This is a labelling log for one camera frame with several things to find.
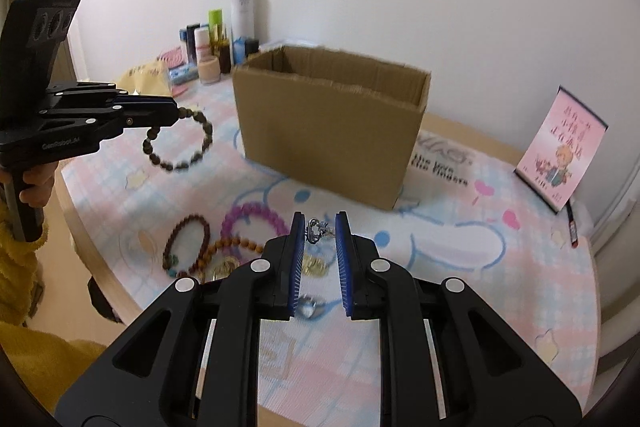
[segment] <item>brown bead bracelet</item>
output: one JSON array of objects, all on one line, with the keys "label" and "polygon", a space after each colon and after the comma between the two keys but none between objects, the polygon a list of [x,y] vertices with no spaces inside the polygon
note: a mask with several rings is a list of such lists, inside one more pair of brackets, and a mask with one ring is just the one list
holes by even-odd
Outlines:
[{"label": "brown bead bracelet", "polygon": [[[178,264],[178,258],[176,255],[171,253],[171,249],[174,246],[175,239],[176,237],[178,237],[180,230],[182,230],[191,221],[197,221],[201,223],[204,229],[204,237],[202,238],[200,251],[198,252],[196,260],[187,271],[176,271],[175,266],[177,266]],[[162,268],[167,272],[169,277],[180,279],[181,277],[193,275],[196,272],[200,272],[202,274],[204,270],[207,269],[207,266],[209,266],[211,258],[215,255],[215,253],[218,250],[222,250],[223,248],[240,246],[255,251],[255,253],[258,254],[261,254],[264,251],[263,245],[258,245],[254,241],[249,241],[248,239],[244,239],[241,237],[223,237],[217,240],[215,243],[212,243],[211,245],[209,244],[210,239],[211,227],[209,226],[209,222],[203,216],[201,216],[200,214],[191,214],[185,217],[183,220],[181,220],[180,223],[175,226],[173,232],[166,242],[164,251],[162,252]]]},{"label": "brown bead bracelet", "polygon": [[153,163],[153,165],[157,165],[160,168],[164,169],[167,172],[172,171],[186,171],[191,165],[202,160],[202,156],[207,152],[211,144],[213,143],[213,125],[207,117],[204,116],[202,111],[193,111],[191,109],[187,109],[186,107],[178,108],[178,118],[180,120],[184,118],[193,118],[196,122],[201,124],[202,130],[204,131],[204,140],[202,141],[202,147],[200,150],[193,153],[191,159],[187,161],[178,162],[175,166],[171,162],[164,162],[160,159],[156,153],[154,153],[154,147],[151,145],[151,142],[158,138],[158,134],[160,133],[159,127],[152,127],[146,132],[146,139],[142,142],[142,152],[149,156],[149,161]]}]

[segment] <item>small jar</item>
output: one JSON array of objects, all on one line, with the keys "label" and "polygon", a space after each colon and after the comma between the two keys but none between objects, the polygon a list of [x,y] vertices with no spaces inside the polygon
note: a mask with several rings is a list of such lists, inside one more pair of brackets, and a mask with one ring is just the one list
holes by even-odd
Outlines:
[{"label": "small jar", "polygon": [[198,75],[203,84],[214,84],[220,80],[220,61],[217,57],[203,57],[198,62]]}]

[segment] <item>book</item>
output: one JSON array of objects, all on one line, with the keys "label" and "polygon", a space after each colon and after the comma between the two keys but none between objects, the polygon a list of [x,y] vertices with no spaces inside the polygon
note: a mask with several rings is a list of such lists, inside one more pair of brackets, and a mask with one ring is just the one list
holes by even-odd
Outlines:
[{"label": "book", "polygon": [[561,86],[516,174],[559,212],[584,176],[607,127]]}]

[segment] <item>printed tablecloth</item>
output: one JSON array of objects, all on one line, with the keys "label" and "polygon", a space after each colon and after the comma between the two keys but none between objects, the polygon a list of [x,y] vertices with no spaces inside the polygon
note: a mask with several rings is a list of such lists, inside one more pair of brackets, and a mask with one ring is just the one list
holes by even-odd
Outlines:
[{"label": "printed tablecloth", "polygon": [[[77,158],[63,176],[79,216],[117,279],[148,306],[172,279],[162,270],[164,244],[186,215],[203,214],[220,233],[235,204],[259,201],[290,223],[294,211],[334,221],[347,211],[353,233],[372,238],[382,257],[414,277],[457,276],[499,313],[575,393],[584,407],[596,365],[598,304],[587,240],[572,248],[567,217],[557,216],[513,174],[513,167],[433,134],[418,136],[401,197],[383,212],[306,186],[246,160],[230,81],[194,86],[180,105],[212,121],[214,143],[187,172],[167,173],[143,155],[145,130],[127,130]],[[162,130],[162,158],[189,158],[202,141],[193,121]],[[273,237],[257,217],[234,232]],[[189,266],[202,241],[194,224],[174,253]],[[375,321],[351,322],[340,300],[335,244],[306,252],[330,264],[325,277],[303,277],[301,293],[327,302],[311,321],[263,321],[258,402],[310,426],[377,426],[380,353]],[[241,252],[243,261],[250,252]]]}]

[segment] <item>red object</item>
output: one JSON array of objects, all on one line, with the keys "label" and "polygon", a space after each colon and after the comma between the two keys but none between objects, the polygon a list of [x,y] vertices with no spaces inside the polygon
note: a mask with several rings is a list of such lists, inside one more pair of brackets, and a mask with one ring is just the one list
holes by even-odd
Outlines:
[{"label": "red object", "polygon": [[171,86],[171,96],[174,98],[176,96],[180,96],[182,93],[184,93],[188,89],[189,89],[189,86],[186,84],[180,84],[180,86]]},{"label": "red object", "polygon": [[184,57],[180,46],[158,55],[158,60],[164,60],[167,68],[170,70],[184,64]]}]

